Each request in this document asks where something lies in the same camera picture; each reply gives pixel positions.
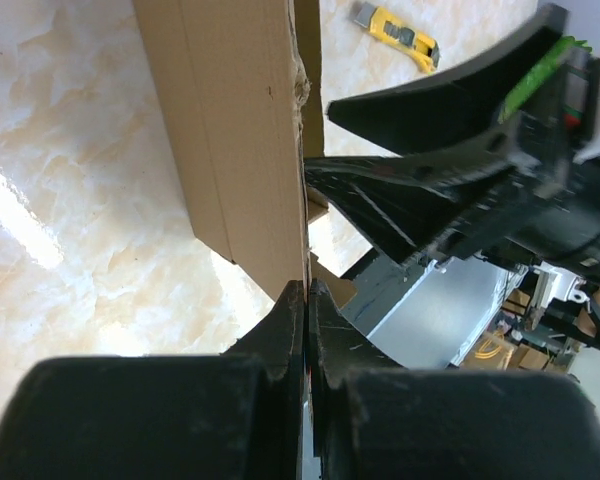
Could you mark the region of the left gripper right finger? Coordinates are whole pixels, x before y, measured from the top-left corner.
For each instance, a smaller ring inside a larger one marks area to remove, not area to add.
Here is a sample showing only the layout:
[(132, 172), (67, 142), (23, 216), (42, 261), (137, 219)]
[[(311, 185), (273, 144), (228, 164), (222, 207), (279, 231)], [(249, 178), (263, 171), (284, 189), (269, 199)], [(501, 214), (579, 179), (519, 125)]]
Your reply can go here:
[(326, 479), (600, 479), (600, 422), (565, 375), (404, 368), (318, 280), (307, 363)]

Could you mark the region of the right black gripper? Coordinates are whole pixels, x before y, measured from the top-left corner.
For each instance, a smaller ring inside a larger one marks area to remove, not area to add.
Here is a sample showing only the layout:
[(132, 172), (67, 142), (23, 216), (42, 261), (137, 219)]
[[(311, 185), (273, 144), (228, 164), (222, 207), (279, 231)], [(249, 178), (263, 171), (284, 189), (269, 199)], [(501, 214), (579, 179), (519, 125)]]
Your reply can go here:
[(407, 155), (308, 158), (307, 184), (396, 263), (424, 252), (502, 257), (514, 244), (571, 272), (600, 273), (600, 58), (572, 49), (515, 113), (495, 121), (567, 18), (546, 4), (462, 64), (331, 102), (332, 123)]

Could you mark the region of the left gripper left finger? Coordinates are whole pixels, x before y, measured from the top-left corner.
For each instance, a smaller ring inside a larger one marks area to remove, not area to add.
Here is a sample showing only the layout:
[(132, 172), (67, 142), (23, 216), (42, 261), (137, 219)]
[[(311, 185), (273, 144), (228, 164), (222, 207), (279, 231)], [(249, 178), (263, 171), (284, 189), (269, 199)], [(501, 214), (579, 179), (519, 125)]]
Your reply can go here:
[(36, 364), (0, 420), (0, 479), (297, 479), (305, 288), (220, 355)]

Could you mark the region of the yellow utility knife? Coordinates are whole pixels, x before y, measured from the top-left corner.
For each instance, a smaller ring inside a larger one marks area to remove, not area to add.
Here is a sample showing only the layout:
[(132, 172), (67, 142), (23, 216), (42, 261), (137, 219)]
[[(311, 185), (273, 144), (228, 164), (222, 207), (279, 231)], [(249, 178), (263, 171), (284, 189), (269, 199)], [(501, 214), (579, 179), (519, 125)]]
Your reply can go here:
[(386, 8), (363, 2), (354, 15), (354, 22), (377, 41), (409, 56), (421, 72), (431, 74), (438, 69), (437, 41), (411, 28)]

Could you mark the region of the brown cardboard express box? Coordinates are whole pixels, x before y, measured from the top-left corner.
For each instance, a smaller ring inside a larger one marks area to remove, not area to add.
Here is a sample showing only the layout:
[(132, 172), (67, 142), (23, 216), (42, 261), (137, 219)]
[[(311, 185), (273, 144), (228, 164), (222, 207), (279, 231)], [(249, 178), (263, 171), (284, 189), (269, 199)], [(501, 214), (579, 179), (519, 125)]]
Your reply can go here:
[(338, 306), (352, 282), (309, 251), (328, 210), (304, 182), (324, 152), (316, 1), (138, 1), (139, 30), (195, 236), (270, 297), (324, 281)]

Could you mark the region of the green glue stick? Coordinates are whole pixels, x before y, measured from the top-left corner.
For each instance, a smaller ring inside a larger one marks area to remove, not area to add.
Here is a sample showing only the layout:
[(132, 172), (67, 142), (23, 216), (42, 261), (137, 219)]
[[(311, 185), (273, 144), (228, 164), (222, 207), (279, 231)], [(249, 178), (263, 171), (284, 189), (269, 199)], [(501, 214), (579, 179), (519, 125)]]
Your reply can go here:
[(560, 38), (505, 96), (495, 121), (502, 124), (515, 113), (553, 75), (572, 49), (583, 51), (586, 58), (593, 52), (586, 40), (573, 36)]

